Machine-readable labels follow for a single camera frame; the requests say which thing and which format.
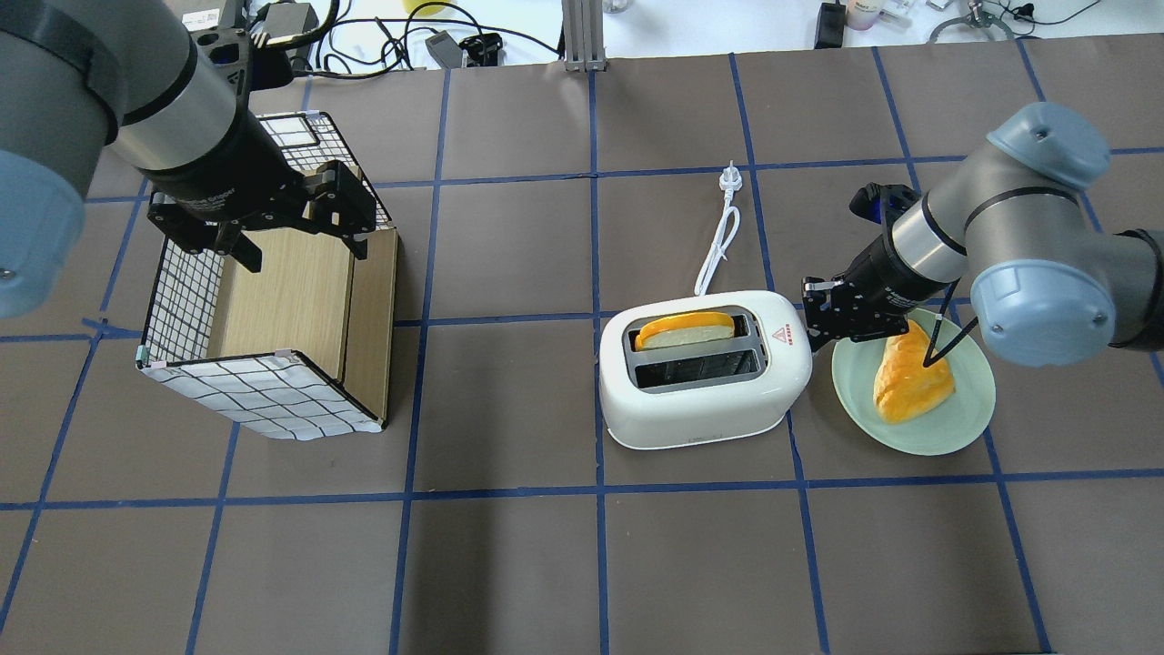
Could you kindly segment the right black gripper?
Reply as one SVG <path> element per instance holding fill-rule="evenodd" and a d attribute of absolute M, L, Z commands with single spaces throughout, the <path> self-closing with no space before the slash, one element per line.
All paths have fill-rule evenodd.
<path fill-rule="evenodd" d="M 918 202 L 920 194 L 906 184 L 870 183 L 849 200 L 849 212 L 881 227 L 840 275 L 825 279 L 802 278 L 804 325 L 811 353 L 832 341 L 856 343 L 893 339 L 909 332 L 904 315 L 913 301 L 893 301 L 894 286 L 904 285 L 904 269 L 890 256 L 890 221 Z"/>

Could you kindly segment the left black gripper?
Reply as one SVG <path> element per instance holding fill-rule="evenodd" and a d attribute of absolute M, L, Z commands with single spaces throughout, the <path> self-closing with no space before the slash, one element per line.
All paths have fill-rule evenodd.
<path fill-rule="evenodd" d="M 262 250 L 246 232 L 290 228 L 338 237 L 357 259 L 377 227 L 377 199 L 357 169 L 322 161 L 307 170 L 249 115 L 230 124 L 225 141 L 179 168 L 149 171 L 148 218 L 183 252 L 205 250 L 230 257 L 250 273 L 262 269 Z"/>

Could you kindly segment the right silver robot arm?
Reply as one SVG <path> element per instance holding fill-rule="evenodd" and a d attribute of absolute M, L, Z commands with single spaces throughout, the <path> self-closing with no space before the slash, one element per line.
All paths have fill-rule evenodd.
<path fill-rule="evenodd" d="M 984 343 L 1014 364 L 1159 351 L 1161 232 L 1101 235 L 1083 215 L 1083 192 L 1109 162 L 1088 120 L 1037 101 L 927 192 L 864 186 L 849 211 L 880 225 L 880 236 L 843 273 L 804 277 L 809 346 L 896 336 L 910 311 L 967 279 Z"/>

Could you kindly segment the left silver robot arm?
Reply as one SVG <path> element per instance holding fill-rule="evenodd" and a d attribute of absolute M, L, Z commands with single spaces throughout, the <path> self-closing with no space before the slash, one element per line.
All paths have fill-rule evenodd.
<path fill-rule="evenodd" d="M 3 316 L 54 293 L 105 145 L 152 183 L 149 218 L 186 252 L 256 273 L 248 233 L 291 228 L 365 258 L 379 202 L 360 175 L 338 161 L 300 173 L 248 107 L 294 74 L 283 54 L 336 20 L 331 3 L 308 33 L 253 38 L 189 33 L 162 1 L 5 1 Z"/>

